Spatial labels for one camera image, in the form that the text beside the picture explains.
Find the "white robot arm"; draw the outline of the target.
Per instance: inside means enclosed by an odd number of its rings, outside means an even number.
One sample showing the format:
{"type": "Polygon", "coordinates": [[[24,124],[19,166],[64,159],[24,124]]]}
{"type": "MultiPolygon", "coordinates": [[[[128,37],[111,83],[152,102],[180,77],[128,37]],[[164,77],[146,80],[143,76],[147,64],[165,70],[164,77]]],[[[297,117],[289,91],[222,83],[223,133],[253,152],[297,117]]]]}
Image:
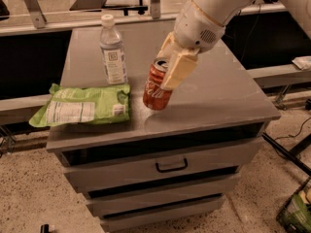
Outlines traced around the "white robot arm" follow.
{"type": "MultiPolygon", "coordinates": [[[[160,87],[173,90],[190,75],[197,56],[214,47],[238,12],[256,0],[189,0],[178,14],[158,55],[168,60],[168,70],[160,87]]],[[[311,37],[311,0],[279,0],[311,37]]]]}

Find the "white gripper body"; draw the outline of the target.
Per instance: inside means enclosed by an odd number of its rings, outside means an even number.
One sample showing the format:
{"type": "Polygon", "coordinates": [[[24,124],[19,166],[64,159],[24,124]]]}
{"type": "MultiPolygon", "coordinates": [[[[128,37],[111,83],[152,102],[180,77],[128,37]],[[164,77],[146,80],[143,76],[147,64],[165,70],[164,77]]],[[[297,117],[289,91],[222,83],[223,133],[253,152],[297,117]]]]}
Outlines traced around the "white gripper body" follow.
{"type": "Polygon", "coordinates": [[[222,38],[225,27],[206,15],[193,1],[188,1],[176,18],[174,36],[186,49],[208,51],[222,38]]]}

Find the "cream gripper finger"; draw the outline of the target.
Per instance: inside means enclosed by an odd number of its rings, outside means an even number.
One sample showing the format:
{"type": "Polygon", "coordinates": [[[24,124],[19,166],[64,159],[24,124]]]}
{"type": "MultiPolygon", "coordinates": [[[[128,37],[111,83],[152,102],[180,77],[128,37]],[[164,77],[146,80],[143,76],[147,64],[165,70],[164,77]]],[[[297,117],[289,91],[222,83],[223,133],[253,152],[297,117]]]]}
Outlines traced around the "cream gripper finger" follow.
{"type": "Polygon", "coordinates": [[[157,56],[159,58],[171,59],[177,54],[178,44],[173,32],[170,32],[164,40],[157,56]]]}
{"type": "Polygon", "coordinates": [[[164,76],[161,88],[176,89],[190,75],[197,65],[199,49],[177,50],[177,54],[168,60],[168,70],[164,76]]]}

